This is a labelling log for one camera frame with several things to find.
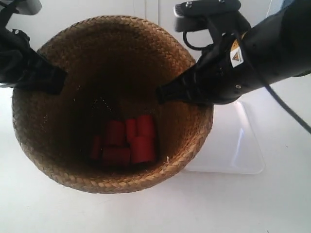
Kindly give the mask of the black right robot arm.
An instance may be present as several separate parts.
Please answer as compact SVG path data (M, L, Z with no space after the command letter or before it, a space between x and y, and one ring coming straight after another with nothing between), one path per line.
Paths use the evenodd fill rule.
M228 104L243 94L311 71L311 3L295 0L251 26L238 0L192 0L174 7L175 30L208 30L190 68L156 89L160 103Z

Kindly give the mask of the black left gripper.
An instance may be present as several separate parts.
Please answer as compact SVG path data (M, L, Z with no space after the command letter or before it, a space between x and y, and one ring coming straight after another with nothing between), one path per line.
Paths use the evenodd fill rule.
M29 42L22 30L1 27L0 86L59 95L68 73L31 50Z

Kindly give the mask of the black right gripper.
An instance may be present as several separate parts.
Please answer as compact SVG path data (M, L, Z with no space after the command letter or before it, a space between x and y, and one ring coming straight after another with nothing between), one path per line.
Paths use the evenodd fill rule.
M156 88L159 104L228 104L262 87L259 36L248 31L226 33L210 45L192 69Z

